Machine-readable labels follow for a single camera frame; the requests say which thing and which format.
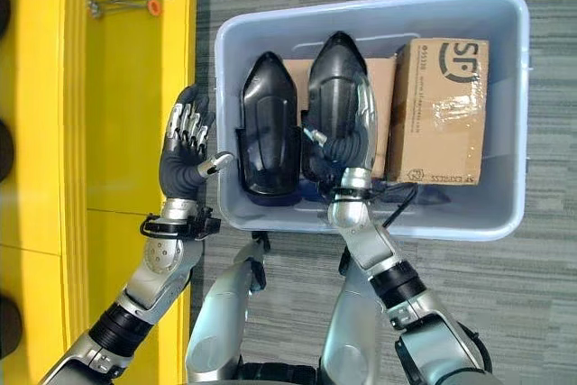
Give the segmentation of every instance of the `robot forearm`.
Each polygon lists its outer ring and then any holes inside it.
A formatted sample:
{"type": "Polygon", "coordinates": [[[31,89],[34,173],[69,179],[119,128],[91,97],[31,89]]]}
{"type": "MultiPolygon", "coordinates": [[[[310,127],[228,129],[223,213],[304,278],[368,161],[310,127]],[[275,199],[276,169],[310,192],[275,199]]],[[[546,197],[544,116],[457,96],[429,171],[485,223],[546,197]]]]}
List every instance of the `robot forearm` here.
{"type": "Polygon", "coordinates": [[[387,230],[371,221],[370,204],[365,197],[370,188],[370,170],[346,169],[341,188],[329,207],[329,221],[370,280],[387,309],[390,323],[404,331],[397,342],[397,353],[411,385],[499,383],[485,373],[488,356],[480,352],[466,328],[426,288],[387,230]],[[466,380],[471,374],[482,377],[477,382],[455,381],[456,375],[464,371],[469,374],[462,376],[467,376],[466,380]]]}
{"type": "Polygon", "coordinates": [[[187,286],[198,263],[199,239],[217,232],[210,209],[168,199],[142,225],[148,239],[141,264],[116,301],[42,379],[42,385],[101,384],[119,377],[149,331],[187,286]]]}

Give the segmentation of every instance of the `brown cardboard box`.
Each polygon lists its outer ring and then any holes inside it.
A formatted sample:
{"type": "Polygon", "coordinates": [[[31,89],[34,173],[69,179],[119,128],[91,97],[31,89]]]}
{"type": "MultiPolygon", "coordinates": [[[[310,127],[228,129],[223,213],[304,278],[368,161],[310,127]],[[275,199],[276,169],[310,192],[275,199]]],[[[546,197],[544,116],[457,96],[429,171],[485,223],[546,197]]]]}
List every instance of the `brown cardboard box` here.
{"type": "Polygon", "coordinates": [[[489,44],[412,40],[401,52],[387,178],[476,185],[481,175],[489,44]]]}
{"type": "MultiPolygon", "coordinates": [[[[366,59],[367,72],[375,95],[377,107],[377,154],[372,166],[372,176],[382,179],[385,176],[385,162],[387,143],[389,140],[390,105],[393,95],[395,78],[395,58],[366,59]]],[[[295,82],[298,97],[298,124],[300,112],[308,109],[308,72],[313,64],[312,60],[284,60],[288,73],[295,82]]]]}

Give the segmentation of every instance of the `yellow cabinet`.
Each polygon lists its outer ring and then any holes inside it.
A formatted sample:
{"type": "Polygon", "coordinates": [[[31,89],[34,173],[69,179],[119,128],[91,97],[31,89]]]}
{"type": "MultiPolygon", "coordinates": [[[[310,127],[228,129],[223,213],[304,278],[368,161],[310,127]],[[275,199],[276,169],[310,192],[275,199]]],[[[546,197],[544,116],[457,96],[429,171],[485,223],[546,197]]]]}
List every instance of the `yellow cabinet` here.
{"type": "MultiPolygon", "coordinates": [[[[162,200],[169,110],[194,81],[196,0],[91,17],[87,0],[11,0],[0,40],[0,118],[15,161],[0,184],[0,292],[23,342],[0,382],[37,383],[114,300],[142,254],[138,226],[162,200]]],[[[185,379],[188,294],[119,384],[185,379]]]]}

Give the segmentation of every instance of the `plastic storage bin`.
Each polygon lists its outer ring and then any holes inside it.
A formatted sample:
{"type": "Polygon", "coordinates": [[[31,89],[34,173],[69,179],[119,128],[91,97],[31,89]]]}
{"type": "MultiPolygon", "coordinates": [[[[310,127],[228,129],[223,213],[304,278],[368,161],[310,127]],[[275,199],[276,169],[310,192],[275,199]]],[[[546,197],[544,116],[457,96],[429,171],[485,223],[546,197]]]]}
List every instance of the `plastic storage bin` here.
{"type": "MultiPolygon", "coordinates": [[[[386,57],[415,37],[490,41],[490,76],[481,182],[440,187],[450,203],[410,206],[392,234],[460,241],[492,241],[520,223],[525,204],[529,16],[523,0],[362,0],[246,14],[223,24],[215,43],[219,151],[237,153],[241,92],[257,57],[313,59],[326,38],[345,31],[365,57],[386,57]]],[[[302,200],[289,207],[255,205],[232,167],[219,176],[219,204],[243,230],[332,232],[326,206],[302,200]]],[[[383,219],[396,205],[376,202],[383,219]]]]}

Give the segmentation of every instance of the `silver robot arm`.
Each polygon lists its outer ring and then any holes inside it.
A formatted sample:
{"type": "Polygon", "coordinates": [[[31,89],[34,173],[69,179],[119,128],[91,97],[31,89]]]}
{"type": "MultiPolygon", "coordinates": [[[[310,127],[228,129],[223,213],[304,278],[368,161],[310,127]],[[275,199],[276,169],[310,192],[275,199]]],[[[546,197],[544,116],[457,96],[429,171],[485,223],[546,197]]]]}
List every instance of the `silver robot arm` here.
{"type": "MultiPolygon", "coordinates": [[[[339,161],[347,169],[329,206],[329,221],[384,304],[391,325],[403,332],[396,350],[411,385],[500,384],[487,371],[490,359],[484,346],[425,286],[388,231],[371,219],[368,196],[377,131],[374,96],[365,76],[357,77],[357,92],[356,151],[322,132],[305,130],[323,148],[348,150],[339,161]]],[[[332,382],[341,385],[338,378],[332,382]]]]}
{"type": "Polygon", "coordinates": [[[198,188],[234,158],[221,152],[206,159],[206,135],[215,119],[207,108],[207,97],[194,86],[180,94],[160,157],[160,187],[168,198],[160,215],[149,215],[141,225],[147,237],[142,261],[112,306],[70,346],[42,385],[111,383],[187,286],[203,253],[201,240],[220,229],[212,209],[197,205],[198,188]]]}

